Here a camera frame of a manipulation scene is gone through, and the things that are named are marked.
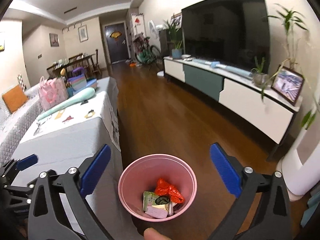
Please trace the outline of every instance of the potted plant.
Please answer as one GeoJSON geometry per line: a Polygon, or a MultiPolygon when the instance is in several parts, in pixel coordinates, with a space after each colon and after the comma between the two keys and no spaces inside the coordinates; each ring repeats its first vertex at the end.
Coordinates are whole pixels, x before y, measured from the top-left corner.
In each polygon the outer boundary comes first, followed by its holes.
{"type": "Polygon", "coordinates": [[[256,67],[251,70],[253,83],[262,88],[263,85],[269,80],[269,75],[263,73],[263,67],[265,63],[265,58],[262,58],[261,64],[258,63],[257,56],[254,57],[254,62],[256,67]]]}
{"type": "MultiPolygon", "coordinates": [[[[263,85],[262,90],[261,90],[261,100],[263,101],[264,98],[264,90],[267,88],[267,84],[269,82],[272,81],[272,79],[274,77],[276,77],[282,70],[282,68],[284,67],[284,64],[286,62],[289,63],[289,68],[291,69],[296,69],[296,71],[299,71],[302,75],[303,75],[303,70],[301,68],[301,66],[299,65],[299,63],[296,62],[296,57],[297,57],[297,52],[298,52],[298,44],[299,44],[299,39],[295,40],[294,39],[294,27],[298,27],[304,31],[309,31],[306,28],[306,25],[304,23],[304,21],[301,19],[304,18],[304,16],[297,12],[294,11],[293,9],[289,10],[286,7],[277,4],[277,6],[281,7],[281,9],[283,10],[282,12],[279,10],[276,10],[277,14],[279,16],[274,16],[274,15],[269,15],[268,17],[270,18],[275,18],[275,19],[279,19],[282,22],[282,25],[284,26],[284,30],[285,30],[285,45],[284,45],[284,49],[287,53],[287,58],[281,63],[281,66],[279,67],[279,69],[276,71],[276,73],[274,73],[271,78],[263,85]]],[[[308,79],[303,75],[306,84],[308,84],[308,87],[311,90],[312,93],[312,97],[314,100],[314,110],[310,110],[304,117],[303,120],[301,122],[301,127],[303,127],[305,130],[308,130],[308,128],[310,127],[310,125],[313,123],[313,121],[315,120],[316,117],[316,113],[319,112],[320,113],[320,105],[318,103],[318,101],[315,98],[315,95],[313,93],[313,90],[311,88],[311,85],[308,81],[308,79]]]]}
{"type": "Polygon", "coordinates": [[[174,44],[174,49],[172,49],[172,58],[181,59],[182,56],[182,41],[178,40],[178,31],[180,28],[178,27],[178,20],[174,18],[171,22],[169,20],[164,22],[165,28],[168,30],[169,37],[171,42],[174,44]]]}

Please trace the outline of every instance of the wooden floor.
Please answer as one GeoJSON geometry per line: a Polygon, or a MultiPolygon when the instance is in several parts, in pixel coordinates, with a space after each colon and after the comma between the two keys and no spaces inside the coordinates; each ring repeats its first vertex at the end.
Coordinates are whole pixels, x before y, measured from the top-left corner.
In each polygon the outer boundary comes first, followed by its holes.
{"type": "MultiPolygon", "coordinates": [[[[271,174],[276,162],[268,157],[256,137],[265,136],[239,116],[176,82],[156,76],[156,69],[113,65],[119,88],[120,146],[124,168],[149,154],[170,154],[186,161],[196,174],[198,191],[190,208],[163,223],[134,221],[138,228],[155,228],[173,240],[206,240],[235,200],[229,194],[209,157],[209,147],[219,142],[243,166],[271,174]]],[[[246,230],[260,196],[257,195],[240,231],[246,230]]],[[[292,203],[292,231],[296,235],[306,210],[305,196],[292,203]]]]}

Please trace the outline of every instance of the green plant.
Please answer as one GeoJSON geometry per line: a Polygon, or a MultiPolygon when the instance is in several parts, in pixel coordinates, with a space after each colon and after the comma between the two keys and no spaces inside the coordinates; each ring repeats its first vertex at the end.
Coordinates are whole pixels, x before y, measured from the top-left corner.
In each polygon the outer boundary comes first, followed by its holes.
{"type": "Polygon", "coordinates": [[[182,41],[178,40],[178,31],[180,30],[180,28],[178,28],[178,23],[176,18],[171,22],[169,22],[169,20],[164,21],[164,26],[168,30],[170,40],[174,44],[175,49],[180,49],[182,45],[182,41]]]}
{"type": "Polygon", "coordinates": [[[175,49],[181,49],[182,41],[179,41],[177,44],[175,44],[175,49]]]}
{"type": "MultiPolygon", "coordinates": [[[[274,15],[269,15],[268,17],[270,18],[276,18],[282,21],[282,25],[284,26],[285,29],[285,50],[287,52],[287,59],[284,60],[281,63],[281,66],[279,67],[279,69],[276,71],[276,73],[274,73],[270,79],[264,84],[264,86],[262,87],[261,90],[261,100],[263,101],[264,98],[264,91],[268,85],[268,83],[275,78],[282,70],[284,64],[288,61],[290,64],[290,68],[294,69],[295,66],[299,66],[299,64],[296,62],[296,56],[297,56],[297,52],[298,52],[298,44],[299,44],[299,39],[295,40],[294,39],[294,27],[297,26],[302,30],[305,31],[309,31],[306,28],[306,24],[304,23],[304,21],[298,17],[297,15],[302,16],[303,18],[305,18],[301,13],[297,12],[297,11],[293,11],[293,9],[288,10],[286,7],[276,3],[277,6],[281,7],[285,12],[280,12],[279,10],[276,10],[276,12],[279,14],[279,16],[274,16],[274,15]]],[[[303,75],[303,71],[301,69],[301,67],[299,67],[299,70],[301,72],[301,74],[303,75]]],[[[301,122],[301,127],[305,127],[306,130],[309,129],[309,127],[311,126],[311,124],[314,122],[315,117],[316,117],[316,113],[319,112],[320,113],[320,105],[318,103],[318,101],[315,98],[315,95],[312,91],[311,85],[308,81],[308,79],[304,76],[304,79],[306,81],[306,83],[308,84],[311,92],[312,92],[312,97],[313,97],[313,101],[315,103],[316,106],[316,111],[313,112],[312,110],[310,110],[302,119],[301,122]]]]}
{"type": "Polygon", "coordinates": [[[255,71],[256,73],[262,74],[264,63],[265,63],[264,57],[262,58],[261,64],[258,63],[257,56],[254,57],[254,62],[256,64],[256,67],[253,68],[251,71],[255,71]]]}
{"type": "Polygon", "coordinates": [[[285,43],[286,43],[284,48],[287,52],[287,58],[289,59],[290,68],[294,69],[295,65],[297,65],[296,56],[298,52],[299,40],[295,41],[293,28],[297,26],[305,31],[308,31],[308,29],[306,28],[304,21],[297,16],[299,15],[304,18],[304,16],[301,13],[297,11],[293,11],[293,9],[289,10],[278,3],[276,3],[276,5],[281,7],[284,12],[280,12],[279,10],[276,10],[279,16],[268,15],[268,17],[276,18],[282,21],[282,25],[284,26],[284,30],[285,30],[285,43]]]}

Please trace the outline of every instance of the framed photo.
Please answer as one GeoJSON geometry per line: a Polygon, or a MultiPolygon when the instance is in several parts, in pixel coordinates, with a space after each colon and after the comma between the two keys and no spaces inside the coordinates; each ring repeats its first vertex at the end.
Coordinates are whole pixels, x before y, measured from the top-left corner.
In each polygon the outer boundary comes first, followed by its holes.
{"type": "Polygon", "coordinates": [[[50,45],[51,45],[51,47],[59,47],[58,34],[49,33],[49,36],[50,36],[50,45]]]}
{"type": "Polygon", "coordinates": [[[79,40],[80,42],[87,41],[88,38],[88,31],[87,31],[87,25],[81,26],[78,28],[79,32],[79,40]]]}
{"type": "Polygon", "coordinates": [[[283,67],[272,83],[272,89],[285,98],[293,106],[302,90],[304,78],[301,74],[283,67]]]}
{"type": "Polygon", "coordinates": [[[171,17],[171,22],[173,22],[173,20],[176,20],[177,21],[177,28],[181,28],[182,26],[182,13],[178,13],[178,14],[175,14],[171,17]]]}
{"type": "Polygon", "coordinates": [[[4,33],[0,33],[0,52],[4,51],[4,33]]]}

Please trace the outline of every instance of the white cabinet drawer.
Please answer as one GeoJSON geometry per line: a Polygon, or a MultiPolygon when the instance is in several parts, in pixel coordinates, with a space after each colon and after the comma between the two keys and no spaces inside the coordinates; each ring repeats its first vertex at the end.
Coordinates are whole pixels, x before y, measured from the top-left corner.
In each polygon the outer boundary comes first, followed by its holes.
{"type": "Polygon", "coordinates": [[[164,60],[164,69],[168,75],[173,76],[181,80],[182,82],[186,81],[182,63],[174,62],[171,60],[164,60]]]}
{"type": "Polygon", "coordinates": [[[225,79],[219,103],[252,123],[278,144],[293,116],[292,112],[267,97],[262,103],[259,92],[229,79],[225,79]]]}

